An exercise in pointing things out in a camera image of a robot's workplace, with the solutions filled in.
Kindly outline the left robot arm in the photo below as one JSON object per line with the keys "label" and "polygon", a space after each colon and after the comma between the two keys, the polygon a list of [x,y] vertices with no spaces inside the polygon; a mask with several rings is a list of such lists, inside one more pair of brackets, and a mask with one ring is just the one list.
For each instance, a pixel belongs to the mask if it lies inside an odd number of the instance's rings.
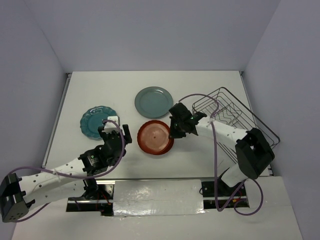
{"label": "left robot arm", "polygon": [[18,223],[28,219],[29,211],[44,208],[51,202],[81,194],[93,199],[98,194],[96,178],[113,171],[132,143],[129,126],[116,125],[108,120],[98,128],[103,144],[87,150],[74,160],[52,170],[40,168],[38,173],[18,176],[15,170],[0,184],[0,214],[4,223]]}

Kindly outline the grey-blue round plate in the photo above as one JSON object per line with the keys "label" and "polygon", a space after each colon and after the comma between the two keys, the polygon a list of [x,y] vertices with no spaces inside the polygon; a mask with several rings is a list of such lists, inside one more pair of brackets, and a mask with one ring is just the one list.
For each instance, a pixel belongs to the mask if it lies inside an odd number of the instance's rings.
{"label": "grey-blue round plate", "polygon": [[148,119],[160,119],[174,105],[172,95],[164,88],[150,86],[140,90],[134,99],[138,113]]}

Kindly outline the orange scalloped plate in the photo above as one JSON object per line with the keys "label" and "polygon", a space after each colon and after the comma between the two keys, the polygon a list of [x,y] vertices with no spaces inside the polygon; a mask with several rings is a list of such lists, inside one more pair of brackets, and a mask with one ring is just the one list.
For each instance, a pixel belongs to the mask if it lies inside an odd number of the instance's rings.
{"label": "orange scalloped plate", "polygon": [[171,150],[174,145],[174,140],[169,139],[166,141],[150,140],[150,141],[139,141],[138,145],[140,149],[151,155],[163,155]]}

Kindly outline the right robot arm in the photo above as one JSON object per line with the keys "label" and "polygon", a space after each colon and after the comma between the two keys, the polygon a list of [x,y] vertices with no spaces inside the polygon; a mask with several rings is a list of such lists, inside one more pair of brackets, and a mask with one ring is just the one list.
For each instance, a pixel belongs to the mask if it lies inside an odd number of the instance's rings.
{"label": "right robot arm", "polygon": [[169,112],[170,138],[181,139],[193,134],[213,139],[216,144],[235,151],[237,163],[218,177],[217,189],[221,195],[230,195],[235,186],[246,179],[257,179],[275,158],[262,131],[255,127],[250,130],[236,128],[205,113],[191,113],[181,102]]}

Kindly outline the teal ornate plate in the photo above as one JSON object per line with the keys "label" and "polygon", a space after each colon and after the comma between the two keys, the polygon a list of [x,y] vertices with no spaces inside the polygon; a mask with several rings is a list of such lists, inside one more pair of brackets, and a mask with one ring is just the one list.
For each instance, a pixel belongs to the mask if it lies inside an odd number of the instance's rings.
{"label": "teal ornate plate", "polygon": [[116,116],[117,112],[108,106],[95,106],[88,109],[80,119],[81,132],[91,140],[101,140],[98,127],[103,126],[103,120]]}

